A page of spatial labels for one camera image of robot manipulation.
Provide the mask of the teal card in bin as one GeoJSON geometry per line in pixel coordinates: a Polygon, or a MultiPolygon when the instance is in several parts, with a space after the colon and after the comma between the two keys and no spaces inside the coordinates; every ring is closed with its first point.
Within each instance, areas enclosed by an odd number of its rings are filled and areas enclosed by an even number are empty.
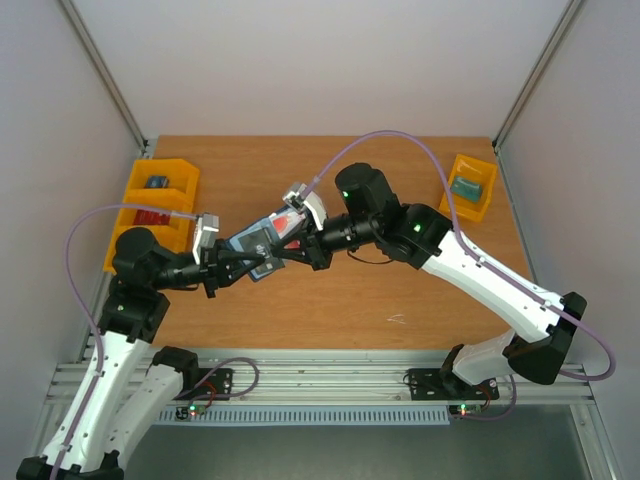
{"type": "Polygon", "coordinates": [[[451,183],[451,192],[471,203],[478,203],[483,195],[483,186],[462,176],[455,176],[451,183]]]}

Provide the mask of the right controller board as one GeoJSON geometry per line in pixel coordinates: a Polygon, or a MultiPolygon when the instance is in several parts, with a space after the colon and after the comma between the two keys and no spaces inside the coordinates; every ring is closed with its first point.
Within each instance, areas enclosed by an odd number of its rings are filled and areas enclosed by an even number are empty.
{"type": "Polygon", "coordinates": [[[479,404],[450,405],[449,413],[454,417],[476,416],[484,411],[484,406],[479,404]]]}

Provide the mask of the yellow bin right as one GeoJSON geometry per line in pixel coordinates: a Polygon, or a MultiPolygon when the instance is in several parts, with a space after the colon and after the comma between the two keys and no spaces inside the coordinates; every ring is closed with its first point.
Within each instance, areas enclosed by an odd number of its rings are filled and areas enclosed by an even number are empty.
{"type": "Polygon", "coordinates": [[[476,223],[484,219],[492,200],[497,173],[496,163],[456,155],[448,185],[458,218],[476,223]]]}

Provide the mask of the yellow bin near left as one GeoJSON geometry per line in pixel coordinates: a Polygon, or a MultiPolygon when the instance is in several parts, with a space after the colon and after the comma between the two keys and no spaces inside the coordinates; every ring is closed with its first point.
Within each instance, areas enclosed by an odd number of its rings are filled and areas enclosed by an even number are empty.
{"type": "Polygon", "coordinates": [[[115,273],[113,258],[116,253],[116,242],[118,238],[125,232],[138,227],[149,230],[162,247],[165,247],[174,253],[185,251],[190,242],[190,229],[187,224],[178,226],[177,228],[174,228],[171,225],[130,225],[116,227],[113,231],[109,248],[103,263],[103,270],[105,272],[112,274],[115,273]]]}

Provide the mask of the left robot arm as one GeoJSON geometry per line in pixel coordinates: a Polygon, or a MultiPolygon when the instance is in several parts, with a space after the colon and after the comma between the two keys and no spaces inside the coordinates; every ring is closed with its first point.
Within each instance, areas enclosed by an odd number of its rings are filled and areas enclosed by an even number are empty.
{"type": "Polygon", "coordinates": [[[124,396],[169,309],[168,289],[203,286],[208,297],[261,265],[255,252],[210,240],[199,253],[174,253],[135,227],[115,247],[116,276],[104,303],[94,354],[58,430],[37,456],[22,460],[19,479],[121,479],[160,411],[201,386],[196,353],[164,347],[136,392],[124,396]]]}

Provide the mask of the left controller board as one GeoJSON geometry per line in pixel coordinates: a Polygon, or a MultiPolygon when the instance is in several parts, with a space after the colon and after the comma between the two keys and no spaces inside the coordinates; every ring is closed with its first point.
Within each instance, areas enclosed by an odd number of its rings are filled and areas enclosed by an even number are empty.
{"type": "Polygon", "coordinates": [[[207,412],[205,405],[192,404],[189,406],[177,407],[174,417],[177,421],[190,421],[204,415],[207,412]]]}

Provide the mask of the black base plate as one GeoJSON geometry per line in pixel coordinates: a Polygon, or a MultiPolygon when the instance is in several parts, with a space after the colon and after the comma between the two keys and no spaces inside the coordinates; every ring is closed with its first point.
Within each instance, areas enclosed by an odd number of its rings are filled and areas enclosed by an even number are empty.
{"type": "Polygon", "coordinates": [[[211,398],[220,398],[227,400],[232,393],[234,383],[234,370],[231,368],[220,368],[210,375],[197,388],[180,393],[176,399],[178,401],[196,401],[209,400],[211,398]]]}
{"type": "Polygon", "coordinates": [[[494,379],[476,386],[464,382],[446,386],[437,368],[409,369],[404,373],[403,384],[409,389],[412,401],[493,401],[500,398],[494,379]]]}

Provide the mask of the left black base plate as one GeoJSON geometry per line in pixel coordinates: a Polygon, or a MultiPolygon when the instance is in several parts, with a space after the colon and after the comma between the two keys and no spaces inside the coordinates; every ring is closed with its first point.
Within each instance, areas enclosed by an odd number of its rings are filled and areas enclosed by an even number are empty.
{"type": "Polygon", "coordinates": [[[178,401],[196,401],[209,400],[211,398],[220,398],[227,400],[232,393],[234,383],[234,370],[231,368],[220,368],[210,375],[197,388],[180,393],[176,399],[178,401]]]}

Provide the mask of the yellow bin middle left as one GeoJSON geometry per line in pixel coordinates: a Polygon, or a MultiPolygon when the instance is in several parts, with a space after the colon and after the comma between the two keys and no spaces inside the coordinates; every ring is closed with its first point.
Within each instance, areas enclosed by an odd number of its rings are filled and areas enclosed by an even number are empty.
{"type": "Polygon", "coordinates": [[[115,225],[115,236],[133,227],[142,226],[149,228],[160,243],[165,246],[186,239],[189,220],[172,216],[170,212],[192,213],[193,205],[190,201],[163,195],[155,197],[135,195],[126,199],[125,203],[152,206],[167,210],[167,213],[141,208],[121,209],[115,225]]]}

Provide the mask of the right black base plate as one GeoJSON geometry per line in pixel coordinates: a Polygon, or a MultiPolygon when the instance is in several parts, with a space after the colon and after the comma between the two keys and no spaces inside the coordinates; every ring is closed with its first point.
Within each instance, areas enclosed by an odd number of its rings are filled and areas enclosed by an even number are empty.
{"type": "Polygon", "coordinates": [[[493,401],[500,398],[494,379],[476,386],[464,382],[446,386],[437,368],[409,369],[404,373],[403,384],[409,389],[412,401],[493,401]]]}

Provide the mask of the yellow bin far left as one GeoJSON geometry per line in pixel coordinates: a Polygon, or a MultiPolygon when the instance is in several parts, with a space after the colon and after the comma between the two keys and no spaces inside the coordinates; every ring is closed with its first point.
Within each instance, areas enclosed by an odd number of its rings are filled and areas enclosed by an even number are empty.
{"type": "Polygon", "coordinates": [[[165,177],[167,187],[184,194],[194,194],[200,169],[180,158],[138,159],[134,162],[126,189],[143,189],[152,176],[165,177]]]}

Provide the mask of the yellow bin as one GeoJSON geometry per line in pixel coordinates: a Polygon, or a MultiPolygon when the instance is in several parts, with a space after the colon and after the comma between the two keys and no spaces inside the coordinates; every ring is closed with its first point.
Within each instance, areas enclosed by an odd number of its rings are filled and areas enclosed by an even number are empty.
{"type": "Polygon", "coordinates": [[[165,177],[167,187],[184,194],[194,194],[200,169],[180,158],[138,159],[134,162],[126,189],[143,189],[152,176],[165,177]]]}
{"type": "Polygon", "coordinates": [[[496,163],[456,155],[448,185],[458,218],[476,223],[484,219],[492,200],[497,173],[496,163]]]}
{"type": "Polygon", "coordinates": [[[116,253],[116,242],[118,238],[125,232],[138,227],[149,230],[162,247],[165,247],[174,253],[185,251],[190,242],[190,229],[187,224],[178,226],[177,228],[174,228],[171,225],[130,225],[116,227],[113,231],[109,248],[103,263],[103,270],[105,272],[112,274],[115,273],[113,258],[116,253]]]}
{"type": "Polygon", "coordinates": [[[189,220],[172,216],[170,212],[192,213],[193,205],[190,201],[163,195],[155,197],[135,195],[126,199],[125,203],[152,206],[167,210],[167,213],[141,208],[121,209],[115,225],[115,236],[133,227],[142,226],[149,228],[160,243],[165,246],[186,239],[189,220]]]}

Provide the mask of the blue card in bin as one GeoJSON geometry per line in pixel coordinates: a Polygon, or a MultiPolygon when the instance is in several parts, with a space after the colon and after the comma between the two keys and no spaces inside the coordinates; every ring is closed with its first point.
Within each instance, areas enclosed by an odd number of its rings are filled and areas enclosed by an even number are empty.
{"type": "Polygon", "coordinates": [[[169,186],[169,179],[166,176],[149,176],[144,185],[145,189],[165,189],[169,186]]]}

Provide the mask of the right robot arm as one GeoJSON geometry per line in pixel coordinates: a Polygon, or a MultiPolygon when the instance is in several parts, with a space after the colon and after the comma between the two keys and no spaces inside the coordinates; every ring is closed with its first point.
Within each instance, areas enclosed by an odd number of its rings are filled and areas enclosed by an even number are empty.
{"type": "Polygon", "coordinates": [[[450,283],[498,315],[510,327],[506,333],[453,347],[440,367],[436,383],[451,399],[502,375],[555,382],[586,309],[581,295],[547,292],[495,262],[435,209],[401,203],[384,174],[367,163],[344,168],[335,184],[346,211],[334,217],[303,184],[285,193],[285,204],[303,219],[273,246],[275,256],[324,270],[334,253],[373,244],[389,260],[450,283]]]}

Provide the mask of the red card in bin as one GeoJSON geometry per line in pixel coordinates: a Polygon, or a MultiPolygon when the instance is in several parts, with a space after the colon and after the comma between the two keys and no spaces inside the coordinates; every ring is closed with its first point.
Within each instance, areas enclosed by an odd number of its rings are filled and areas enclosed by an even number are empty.
{"type": "Polygon", "coordinates": [[[136,226],[165,226],[170,223],[171,215],[149,210],[138,210],[133,224],[136,226]]]}

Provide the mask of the controller board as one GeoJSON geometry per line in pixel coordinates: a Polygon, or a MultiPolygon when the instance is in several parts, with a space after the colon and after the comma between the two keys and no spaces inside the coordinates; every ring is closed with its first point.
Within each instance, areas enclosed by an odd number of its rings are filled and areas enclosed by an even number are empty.
{"type": "Polygon", "coordinates": [[[454,417],[476,416],[484,411],[484,406],[479,404],[450,405],[449,413],[454,417]]]}
{"type": "Polygon", "coordinates": [[[189,406],[177,407],[174,417],[177,421],[190,421],[204,415],[207,412],[205,405],[192,404],[189,406]]]}

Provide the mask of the blue card holder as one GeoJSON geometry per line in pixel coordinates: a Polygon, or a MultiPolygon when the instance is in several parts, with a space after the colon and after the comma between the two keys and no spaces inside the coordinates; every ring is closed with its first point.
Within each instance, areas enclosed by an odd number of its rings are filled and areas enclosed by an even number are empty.
{"type": "Polygon", "coordinates": [[[249,272],[251,280],[258,282],[285,267],[285,262],[272,254],[271,246],[292,233],[305,219],[304,214],[283,207],[231,236],[227,245],[233,251],[259,254],[265,259],[249,272]]]}

